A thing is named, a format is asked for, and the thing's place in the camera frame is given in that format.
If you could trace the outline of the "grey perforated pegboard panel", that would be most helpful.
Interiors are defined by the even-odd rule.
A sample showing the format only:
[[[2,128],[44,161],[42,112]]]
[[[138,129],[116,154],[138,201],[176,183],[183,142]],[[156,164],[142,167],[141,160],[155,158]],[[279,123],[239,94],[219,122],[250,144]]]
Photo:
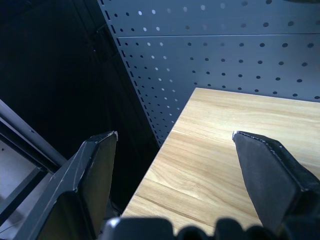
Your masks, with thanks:
[[[320,102],[320,0],[97,0],[162,145],[195,88]]]

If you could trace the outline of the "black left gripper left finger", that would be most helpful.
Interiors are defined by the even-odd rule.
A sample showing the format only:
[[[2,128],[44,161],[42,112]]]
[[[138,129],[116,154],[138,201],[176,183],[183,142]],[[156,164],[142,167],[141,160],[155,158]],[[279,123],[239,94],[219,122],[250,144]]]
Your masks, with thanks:
[[[14,240],[96,240],[106,215],[118,133],[85,140],[50,179]]]

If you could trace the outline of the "dark metal frame shelf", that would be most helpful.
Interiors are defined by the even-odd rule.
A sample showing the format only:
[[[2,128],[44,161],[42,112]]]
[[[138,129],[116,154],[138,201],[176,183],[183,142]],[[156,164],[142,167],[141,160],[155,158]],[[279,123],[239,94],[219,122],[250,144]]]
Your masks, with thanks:
[[[0,140],[35,165],[31,173],[0,205],[0,226],[48,174],[67,159],[0,99]]]

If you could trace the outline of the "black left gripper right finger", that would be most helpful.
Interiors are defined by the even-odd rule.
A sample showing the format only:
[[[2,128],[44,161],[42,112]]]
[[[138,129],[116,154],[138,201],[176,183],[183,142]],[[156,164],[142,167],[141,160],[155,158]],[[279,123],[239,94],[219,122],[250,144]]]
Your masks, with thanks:
[[[275,232],[288,217],[320,217],[320,179],[277,140],[235,131],[232,140],[248,195],[262,225]]]

